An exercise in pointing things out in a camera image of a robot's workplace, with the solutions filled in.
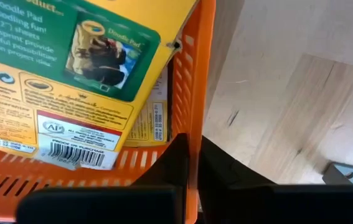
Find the doodle pad box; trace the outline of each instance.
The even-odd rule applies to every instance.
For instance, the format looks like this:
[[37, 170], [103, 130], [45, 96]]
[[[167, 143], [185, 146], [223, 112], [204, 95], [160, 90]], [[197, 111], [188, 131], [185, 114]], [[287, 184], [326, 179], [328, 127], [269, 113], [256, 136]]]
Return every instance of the doodle pad box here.
[[111, 169], [195, 0], [0, 0], [0, 150]]

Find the barcode sticker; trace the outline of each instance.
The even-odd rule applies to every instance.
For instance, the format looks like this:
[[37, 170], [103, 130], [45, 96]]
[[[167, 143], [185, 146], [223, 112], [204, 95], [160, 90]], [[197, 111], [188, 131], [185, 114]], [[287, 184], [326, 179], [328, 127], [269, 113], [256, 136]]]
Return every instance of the barcode sticker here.
[[33, 153], [35, 150], [34, 146], [28, 146], [18, 142], [12, 142], [0, 139], [0, 147], [6, 147], [8, 149], [17, 150], [19, 152]]
[[163, 104], [153, 103], [153, 120], [154, 120], [154, 140], [164, 140], [164, 122], [163, 122]]
[[111, 169], [117, 152], [84, 146], [50, 136], [39, 136], [39, 152], [34, 159], [75, 170], [78, 166], [91, 169]]

